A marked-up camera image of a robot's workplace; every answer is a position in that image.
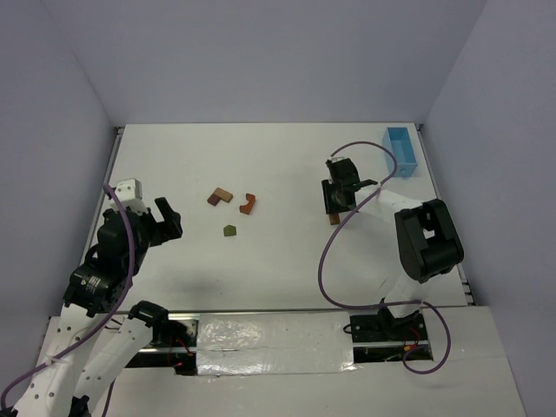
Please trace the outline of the brown wood block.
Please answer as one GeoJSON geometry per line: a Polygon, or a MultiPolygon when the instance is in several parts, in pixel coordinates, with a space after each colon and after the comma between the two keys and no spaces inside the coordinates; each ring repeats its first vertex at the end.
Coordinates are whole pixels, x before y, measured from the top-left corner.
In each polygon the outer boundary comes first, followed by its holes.
{"type": "Polygon", "coordinates": [[[341,222],[340,216],[338,214],[329,214],[328,219],[331,225],[338,225],[341,222]]]}

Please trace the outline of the light brown rectangular block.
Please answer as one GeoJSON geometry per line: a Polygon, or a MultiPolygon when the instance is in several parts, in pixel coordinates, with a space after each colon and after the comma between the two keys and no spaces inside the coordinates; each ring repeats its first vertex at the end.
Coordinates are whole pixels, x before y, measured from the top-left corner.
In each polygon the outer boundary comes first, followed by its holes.
{"type": "Polygon", "coordinates": [[[214,195],[216,195],[220,200],[226,203],[230,203],[234,197],[231,192],[222,188],[216,188],[214,191],[214,195]]]}

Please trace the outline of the blue rectangular box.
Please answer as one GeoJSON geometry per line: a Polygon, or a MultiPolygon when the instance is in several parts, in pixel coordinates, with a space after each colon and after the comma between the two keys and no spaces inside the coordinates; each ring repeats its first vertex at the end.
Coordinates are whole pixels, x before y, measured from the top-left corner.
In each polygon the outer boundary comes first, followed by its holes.
{"type": "Polygon", "coordinates": [[[388,127],[382,137],[382,146],[390,151],[397,161],[395,177],[409,178],[418,163],[407,128],[388,127]]]}

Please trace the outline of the orange arch block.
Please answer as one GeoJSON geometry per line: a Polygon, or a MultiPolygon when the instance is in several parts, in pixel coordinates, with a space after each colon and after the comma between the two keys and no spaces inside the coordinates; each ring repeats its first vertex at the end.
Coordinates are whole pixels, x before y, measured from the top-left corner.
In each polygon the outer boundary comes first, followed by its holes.
{"type": "Polygon", "coordinates": [[[256,202],[256,196],[250,193],[245,194],[246,202],[239,207],[239,211],[244,215],[250,215],[256,202]]]}

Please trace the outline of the dark red wood block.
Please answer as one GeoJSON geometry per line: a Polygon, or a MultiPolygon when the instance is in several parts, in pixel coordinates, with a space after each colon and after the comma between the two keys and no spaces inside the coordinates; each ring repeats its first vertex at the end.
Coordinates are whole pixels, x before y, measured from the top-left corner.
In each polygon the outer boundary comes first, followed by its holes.
{"type": "Polygon", "coordinates": [[[220,198],[217,195],[211,195],[207,200],[208,204],[210,204],[212,206],[216,206],[219,201],[220,201],[220,198]]]}

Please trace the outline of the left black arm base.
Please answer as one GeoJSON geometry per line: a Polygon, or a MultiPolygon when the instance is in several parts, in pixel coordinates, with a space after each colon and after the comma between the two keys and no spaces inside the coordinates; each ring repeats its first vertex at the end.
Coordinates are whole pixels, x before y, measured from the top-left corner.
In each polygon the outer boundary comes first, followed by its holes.
{"type": "Polygon", "coordinates": [[[127,315],[100,350],[111,371],[125,368],[170,368],[196,374],[198,321],[175,321],[162,316],[127,315]]]}

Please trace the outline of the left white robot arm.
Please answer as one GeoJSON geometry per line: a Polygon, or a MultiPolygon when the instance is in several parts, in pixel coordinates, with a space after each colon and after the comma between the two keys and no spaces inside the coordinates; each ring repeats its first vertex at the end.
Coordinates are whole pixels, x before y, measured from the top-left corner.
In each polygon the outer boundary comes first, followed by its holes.
{"type": "Polygon", "coordinates": [[[96,244],[69,278],[60,321],[45,355],[1,393],[3,416],[88,416],[139,350],[169,343],[184,329],[172,323],[166,308],[139,301],[105,347],[93,351],[148,250],[182,237],[180,214],[164,197],[155,204],[161,221],[139,197],[110,201],[96,244]]]}

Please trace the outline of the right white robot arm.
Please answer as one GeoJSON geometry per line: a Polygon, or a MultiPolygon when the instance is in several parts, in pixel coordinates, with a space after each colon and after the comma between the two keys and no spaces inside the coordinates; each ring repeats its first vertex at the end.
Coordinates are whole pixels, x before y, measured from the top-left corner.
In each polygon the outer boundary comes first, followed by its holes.
{"type": "Polygon", "coordinates": [[[447,205],[436,198],[415,200],[384,189],[378,182],[360,179],[354,163],[345,157],[326,161],[329,178],[321,182],[325,212],[332,226],[341,214],[355,209],[385,222],[394,231],[400,266],[391,289],[381,298],[373,319],[360,319],[344,331],[355,341],[398,341],[417,329],[419,305],[430,291],[434,277],[451,272],[464,258],[457,230],[447,205]]]}

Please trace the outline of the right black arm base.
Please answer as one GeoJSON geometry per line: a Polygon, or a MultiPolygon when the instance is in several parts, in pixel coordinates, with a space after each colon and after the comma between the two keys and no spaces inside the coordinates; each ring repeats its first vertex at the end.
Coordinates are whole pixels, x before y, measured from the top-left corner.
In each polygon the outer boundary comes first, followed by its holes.
{"type": "Polygon", "coordinates": [[[427,339],[427,329],[420,313],[404,318],[394,318],[388,311],[351,315],[342,330],[350,334],[355,343],[395,341],[408,344],[427,339]]]}

